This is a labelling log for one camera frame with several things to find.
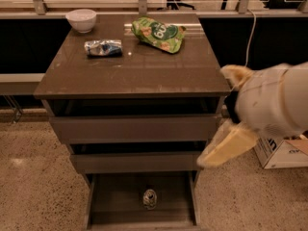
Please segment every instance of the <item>wrapper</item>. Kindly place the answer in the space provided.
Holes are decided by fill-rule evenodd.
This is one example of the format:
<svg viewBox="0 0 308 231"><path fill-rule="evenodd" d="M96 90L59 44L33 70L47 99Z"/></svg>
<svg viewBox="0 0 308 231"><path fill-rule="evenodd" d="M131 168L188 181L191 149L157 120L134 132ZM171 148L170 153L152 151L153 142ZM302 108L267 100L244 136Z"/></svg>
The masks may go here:
<svg viewBox="0 0 308 231"><path fill-rule="evenodd" d="M119 39L101 39L85 42L88 56L107 57L122 54L122 41Z"/></svg>
<svg viewBox="0 0 308 231"><path fill-rule="evenodd" d="M132 23L132 32L140 41L169 53L180 50L185 31L183 26L167 25L147 16Z"/></svg>

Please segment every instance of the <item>speckled floor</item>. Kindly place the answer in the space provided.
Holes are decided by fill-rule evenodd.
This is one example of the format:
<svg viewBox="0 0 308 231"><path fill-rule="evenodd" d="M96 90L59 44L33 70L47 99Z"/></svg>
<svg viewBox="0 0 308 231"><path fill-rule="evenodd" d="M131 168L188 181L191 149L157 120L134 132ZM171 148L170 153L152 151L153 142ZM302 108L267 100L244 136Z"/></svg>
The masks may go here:
<svg viewBox="0 0 308 231"><path fill-rule="evenodd" d="M16 124L0 110L0 230L81 230L89 189L43 109ZM304 231L308 167L261 169L253 150L201 172L196 186L207 231Z"/></svg>

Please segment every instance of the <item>countertop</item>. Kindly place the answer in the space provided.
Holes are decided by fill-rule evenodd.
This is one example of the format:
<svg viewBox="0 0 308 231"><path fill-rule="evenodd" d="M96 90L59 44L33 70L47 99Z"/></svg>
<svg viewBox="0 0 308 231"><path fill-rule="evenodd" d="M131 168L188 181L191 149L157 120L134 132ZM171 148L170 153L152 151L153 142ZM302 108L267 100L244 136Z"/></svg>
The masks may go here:
<svg viewBox="0 0 308 231"><path fill-rule="evenodd" d="M195 14L152 14L184 25L186 35L172 55L140 42L131 32L137 14L101 14L90 33L73 29L35 91L39 99L222 96L230 91L211 44ZM84 43L121 39L123 55L90 58Z"/></svg>

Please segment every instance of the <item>chip bag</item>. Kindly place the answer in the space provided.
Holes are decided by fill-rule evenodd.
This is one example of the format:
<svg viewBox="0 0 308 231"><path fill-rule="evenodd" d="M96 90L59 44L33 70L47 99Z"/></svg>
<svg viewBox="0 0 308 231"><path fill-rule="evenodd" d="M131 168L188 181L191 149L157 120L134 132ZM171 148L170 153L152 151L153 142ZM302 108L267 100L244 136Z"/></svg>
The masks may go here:
<svg viewBox="0 0 308 231"><path fill-rule="evenodd" d="M169 53L180 50L185 31L183 26L166 25L147 16L140 17L132 24L132 32L140 41Z"/></svg>

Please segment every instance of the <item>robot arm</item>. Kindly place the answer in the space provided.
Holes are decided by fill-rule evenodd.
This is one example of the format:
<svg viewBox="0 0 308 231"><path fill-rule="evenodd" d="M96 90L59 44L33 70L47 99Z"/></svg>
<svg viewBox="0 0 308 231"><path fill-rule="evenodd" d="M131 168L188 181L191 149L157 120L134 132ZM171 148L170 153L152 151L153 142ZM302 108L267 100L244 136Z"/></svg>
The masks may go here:
<svg viewBox="0 0 308 231"><path fill-rule="evenodd" d="M285 138L307 131L308 62L254 71L239 90L235 111L260 137Z"/></svg>
<svg viewBox="0 0 308 231"><path fill-rule="evenodd" d="M308 130L308 62L280 64L253 71L244 66L221 69L239 91L235 113L239 124L226 120L197 159L200 167L217 167L255 146L260 137L299 136Z"/></svg>

